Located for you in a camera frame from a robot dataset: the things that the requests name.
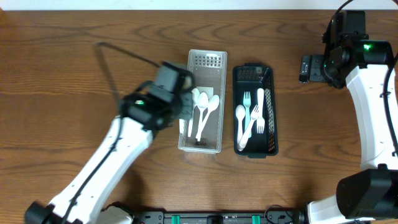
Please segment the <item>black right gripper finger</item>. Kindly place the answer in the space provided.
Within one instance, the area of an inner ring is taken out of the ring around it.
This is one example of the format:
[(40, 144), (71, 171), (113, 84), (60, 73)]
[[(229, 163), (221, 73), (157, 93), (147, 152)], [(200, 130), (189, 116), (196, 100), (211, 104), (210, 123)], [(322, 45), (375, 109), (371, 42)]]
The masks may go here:
[(309, 80), (311, 82), (322, 82), (325, 83), (325, 78), (323, 76), (323, 55), (312, 55), (311, 56), (311, 67), (310, 67), (310, 74)]
[(307, 83), (310, 76), (311, 69), (311, 61), (312, 57), (310, 55), (304, 55), (300, 64), (300, 72), (299, 72), (299, 82)]

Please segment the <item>white plastic spoon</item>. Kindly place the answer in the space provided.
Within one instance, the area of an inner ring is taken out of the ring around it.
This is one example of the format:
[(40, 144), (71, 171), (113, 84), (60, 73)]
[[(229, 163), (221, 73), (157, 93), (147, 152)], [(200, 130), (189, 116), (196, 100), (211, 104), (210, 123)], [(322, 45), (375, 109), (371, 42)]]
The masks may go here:
[(220, 97), (218, 95), (213, 95), (211, 98), (208, 99), (208, 107), (203, 113), (203, 129), (205, 127), (206, 122), (210, 116), (210, 113), (217, 109), (220, 104)]
[(207, 94), (204, 92), (200, 93), (197, 103), (198, 103), (198, 109), (200, 111), (200, 117), (199, 117), (199, 121), (198, 121), (198, 131), (197, 131), (197, 135), (195, 138), (197, 139), (197, 141), (200, 141), (201, 132), (203, 131), (203, 113), (208, 107)]
[(198, 97), (200, 95), (200, 91), (197, 88), (194, 88), (192, 90), (192, 100), (193, 100), (193, 109), (192, 109), (192, 117), (190, 118), (188, 122), (188, 137), (190, 138), (192, 135), (192, 129), (193, 129), (193, 117), (194, 117), (194, 112), (195, 112), (195, 107), (197, 106), (197, 101)]

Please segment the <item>mint green plastic fork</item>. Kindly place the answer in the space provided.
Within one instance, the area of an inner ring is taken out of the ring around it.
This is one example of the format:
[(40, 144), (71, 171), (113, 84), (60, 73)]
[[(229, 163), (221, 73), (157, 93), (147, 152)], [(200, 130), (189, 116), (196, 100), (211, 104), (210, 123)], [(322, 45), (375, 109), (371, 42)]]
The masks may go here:
[(245, 123), (244, 127), (247, 128), (250, 122), (250, 106), (251, 106), (251, 93), (245, 91), (243, 95), (243, 106), (245, 107)]

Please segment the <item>pink-white plastic fork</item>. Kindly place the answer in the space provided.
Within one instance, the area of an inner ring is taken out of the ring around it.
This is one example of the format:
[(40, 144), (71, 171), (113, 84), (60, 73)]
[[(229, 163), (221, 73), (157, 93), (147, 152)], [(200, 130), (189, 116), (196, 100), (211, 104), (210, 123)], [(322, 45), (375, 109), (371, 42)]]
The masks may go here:
[(243, 132), (243, 136), (238, 144), (238, 151), (243, 151), (243, 149), (246, 147), (246, 144), (248, 143), (249, 135), (252, 130), (252, 126), (253, 126), (255, 120), (258, 119), (258, 117), (259, 117), (259, 107), (258, 107), (258, 105), (256, 105), (253, 108), (253, 110), (251, 111), (249, 125)]

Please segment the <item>white fork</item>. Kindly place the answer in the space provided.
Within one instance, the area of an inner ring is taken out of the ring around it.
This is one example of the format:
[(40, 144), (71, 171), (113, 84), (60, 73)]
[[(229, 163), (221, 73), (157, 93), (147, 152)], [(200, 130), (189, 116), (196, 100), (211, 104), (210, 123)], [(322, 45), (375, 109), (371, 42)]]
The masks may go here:
[(264, 127), (265, 127), (265, 119), (263, 118), (263, 107), (264, 107), (264, 89), (263, 88), (257, 89), (257, 104), (259, 107), (259, 117), (256, 120), (257, 133), (263, 134)]

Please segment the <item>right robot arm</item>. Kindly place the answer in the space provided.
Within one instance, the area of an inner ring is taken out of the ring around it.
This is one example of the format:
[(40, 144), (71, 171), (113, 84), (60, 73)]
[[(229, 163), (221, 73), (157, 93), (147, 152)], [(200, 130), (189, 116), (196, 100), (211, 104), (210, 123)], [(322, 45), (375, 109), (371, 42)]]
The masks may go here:
[(361, 140), (361, 170), (336, 193), (310, 202), (307, 223), (361, 223), (397, 218), (397, 56), (385, 40), (370, 40), (364, 11), (337, 10), (323, 34), (325, 51), (302, 57), (299, 81), (347, 88)]

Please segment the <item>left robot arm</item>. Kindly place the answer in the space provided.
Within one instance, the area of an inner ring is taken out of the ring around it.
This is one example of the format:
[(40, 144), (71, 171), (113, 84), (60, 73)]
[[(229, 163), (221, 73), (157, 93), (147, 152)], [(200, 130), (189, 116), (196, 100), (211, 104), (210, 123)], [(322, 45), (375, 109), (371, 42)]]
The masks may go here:
[(132, 212), (105, 202), (160, 130), (192, 117), (194, 87), (192, 72), (162, 62), (155, 81), (140, 84), (121, 100), (120, 114), (80, 173), (47, 206), (32, 203), (25, 223), (133, 223)]

